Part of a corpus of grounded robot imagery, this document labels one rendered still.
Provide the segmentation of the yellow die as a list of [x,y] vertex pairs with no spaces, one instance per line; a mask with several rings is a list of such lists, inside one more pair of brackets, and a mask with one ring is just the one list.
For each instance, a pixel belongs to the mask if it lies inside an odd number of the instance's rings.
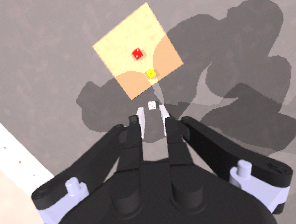
[[146,74],[150,79],[156,75],[153,69],[150,69],[149,71],[147,71]]

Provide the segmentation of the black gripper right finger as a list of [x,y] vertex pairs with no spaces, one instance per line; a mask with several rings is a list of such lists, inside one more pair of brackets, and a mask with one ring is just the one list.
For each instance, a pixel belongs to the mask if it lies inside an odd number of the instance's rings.
[[187,142],[217,176],[258,198],[272,214],[283,212],[293,175],[290,166],[243,148],[192,117],[176,120],[164,105],[159,110],[168,135],[172,193],[179,205],[194,208],[203,199],[202,178]]

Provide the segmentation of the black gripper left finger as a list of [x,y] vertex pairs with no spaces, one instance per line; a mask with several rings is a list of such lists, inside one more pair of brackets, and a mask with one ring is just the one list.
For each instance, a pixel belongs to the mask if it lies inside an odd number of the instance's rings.
[[111,201],[120,214],[135,210],[141,201],[144,129],[144,110],[140,107],[136,115],[129,116],[129,126],[115,125],[70,167],[36,188],[31,200],[44,224],[58,224],[105,181],[118,158],[109,188]]

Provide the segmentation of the tan mat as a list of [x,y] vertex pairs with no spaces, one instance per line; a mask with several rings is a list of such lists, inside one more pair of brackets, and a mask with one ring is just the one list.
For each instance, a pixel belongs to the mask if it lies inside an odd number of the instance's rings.
[[147,2],[92,47],[131,100],[183,64]]

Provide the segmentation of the red die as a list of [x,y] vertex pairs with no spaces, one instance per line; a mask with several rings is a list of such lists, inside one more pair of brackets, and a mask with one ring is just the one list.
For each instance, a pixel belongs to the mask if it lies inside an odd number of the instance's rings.
[[134,50],[132,53],[133,53],[133,55],[135,56],[135,58],[137,60],[140,59],[143,56],[143,54],[142,54],[142,52],[140,51],[139,48],[137,48],[136,50]]

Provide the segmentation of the white die with black pips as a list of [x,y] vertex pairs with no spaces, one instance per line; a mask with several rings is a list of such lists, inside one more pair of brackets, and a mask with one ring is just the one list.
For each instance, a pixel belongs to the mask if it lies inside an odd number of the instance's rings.
[[156,104],[155,101],[150,101],[148,102],[149,110],[151,109],[156,109]]

